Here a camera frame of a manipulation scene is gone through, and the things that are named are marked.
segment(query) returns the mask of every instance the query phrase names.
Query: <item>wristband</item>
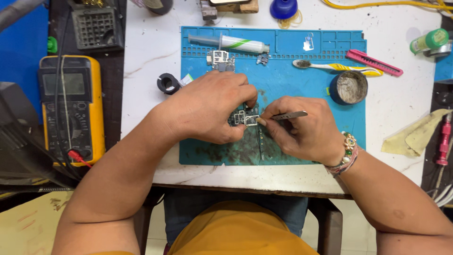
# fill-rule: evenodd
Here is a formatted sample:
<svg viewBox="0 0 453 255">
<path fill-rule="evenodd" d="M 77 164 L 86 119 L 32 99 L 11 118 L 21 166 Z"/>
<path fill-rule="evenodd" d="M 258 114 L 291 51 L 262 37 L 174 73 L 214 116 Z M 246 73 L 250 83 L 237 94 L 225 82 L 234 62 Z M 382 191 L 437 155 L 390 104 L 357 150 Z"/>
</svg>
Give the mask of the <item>wristband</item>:
<svg viewBox="0 0 453 255">
<path fill-rule="evenodd" d="M 354 138 L 354 136 L 345 131 L 343 131 L 342 134 L 346 136 L 346 139 L 343 143 L 346 151 L 341 163 L 335 167 L 328 167 L 324 165 L 327 172 L 332 173 L 334 178 L 340 175 L 342 172 L 347 171 L 354 164 L 357 159 L 357 155 L 359 154 L 357 140 Z"/>
</svg>

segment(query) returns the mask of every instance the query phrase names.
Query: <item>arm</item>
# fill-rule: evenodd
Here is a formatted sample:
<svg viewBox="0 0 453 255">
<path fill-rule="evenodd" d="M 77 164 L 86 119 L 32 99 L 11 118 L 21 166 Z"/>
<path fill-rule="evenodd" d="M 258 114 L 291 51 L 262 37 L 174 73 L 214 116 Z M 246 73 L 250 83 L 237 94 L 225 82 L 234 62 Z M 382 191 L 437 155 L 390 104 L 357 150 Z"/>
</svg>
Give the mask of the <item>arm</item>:
<svg viewBox="0 0 453 255">
<path fill-rule="evenodd" d="M 253 107 L 256 99 L 245 75 L 213 71 L 153 108 L 84 176 L 58 223 L 52 254 L 140 254 L 131 217 L 161 158 L 186 138 L 220 144 L 241 139 L 246 127 L 230 127 L 228 117 L 243 102 Z"/>
<path fill-rule="evenodd" d="M 305 110 L 289 119 L 289 133 L 272 115 Z M 294 157 L 335 166 L 345 154 L 345 137 L 323 99 L 283 97 L 271 103 L 258 121 L 282 151 Z M 353 166 L 339 178 L 377 230 L 379 254 L 446 254 L 453 249 L 453 225 L 434 201 L 403 174 L 360 149 Z"/>
</svg>

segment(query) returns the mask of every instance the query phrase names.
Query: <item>green bottle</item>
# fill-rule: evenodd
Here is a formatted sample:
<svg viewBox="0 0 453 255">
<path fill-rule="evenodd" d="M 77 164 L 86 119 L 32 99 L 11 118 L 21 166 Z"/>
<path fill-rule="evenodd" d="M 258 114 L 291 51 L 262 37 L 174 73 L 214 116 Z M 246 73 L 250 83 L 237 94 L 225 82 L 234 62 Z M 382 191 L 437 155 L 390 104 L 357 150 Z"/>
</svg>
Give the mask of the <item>green bottle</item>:
<svg viewBox="0 0 453 255">
<path fill-rule="evenodd" d="M 417 54 L 430 49 L 438 49 L 447 42 L 448 32 L 439 28 L 414 39 L 409 48 L 414 54 Z"/>
</svg>

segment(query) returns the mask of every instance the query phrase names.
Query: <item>pink utility knife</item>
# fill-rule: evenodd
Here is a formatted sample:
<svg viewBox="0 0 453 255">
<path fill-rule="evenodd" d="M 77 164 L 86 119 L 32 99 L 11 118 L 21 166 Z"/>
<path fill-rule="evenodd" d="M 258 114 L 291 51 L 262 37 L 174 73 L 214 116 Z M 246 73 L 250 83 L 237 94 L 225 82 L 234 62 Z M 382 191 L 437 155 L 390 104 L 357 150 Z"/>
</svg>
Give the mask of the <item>pink utility knife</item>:
<svg viewBox="0 0 453 255">
<path fill-rule="evenodd" d="M 376 69 L 382 70 L 384 73 L 388 73 L 394 76 L 401 76 L 403 74 L 403 70 L 396 68 L 394 66 L 391 66 L 389 64 L 386 64 L 382 61 L 379 61 L 374 58 L 368 57 L 368 55 L 365 52 L 356 50 L 356 49 L 350 49 L 346 53 L 346 57 L 353 59 L 355 61 L 358 61 L 362 64 L 366 64 L 367 66 L 374 67 Z"/>
</svg>

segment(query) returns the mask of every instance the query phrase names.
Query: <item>toothbrush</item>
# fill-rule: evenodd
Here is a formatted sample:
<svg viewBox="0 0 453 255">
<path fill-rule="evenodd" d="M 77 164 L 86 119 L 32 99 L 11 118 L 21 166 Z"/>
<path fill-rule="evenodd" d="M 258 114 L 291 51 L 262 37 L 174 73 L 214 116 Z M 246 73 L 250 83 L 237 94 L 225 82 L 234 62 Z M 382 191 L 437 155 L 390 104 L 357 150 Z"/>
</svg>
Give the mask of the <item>toothbrush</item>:
<svg viewBox="0 0 453 255">
<path fill-rule="evenodd" d="M 372 67 L 352 67 L 352 66 L 345 66 L 342 64 L 312 64 L 309 60 L 297 59 L 293 61 L 293 66 L 297 68 L 307 68 L 307 67 L 314 67 L 314 68 L 323 68 L 323 69 L 331 69 L 337 71 L 346 71 L 346 70 L 355 70 L 359 71 L 364 75 L 367 76 L 381 76 L 384 74 L 381 70 Z"/>
</svg>

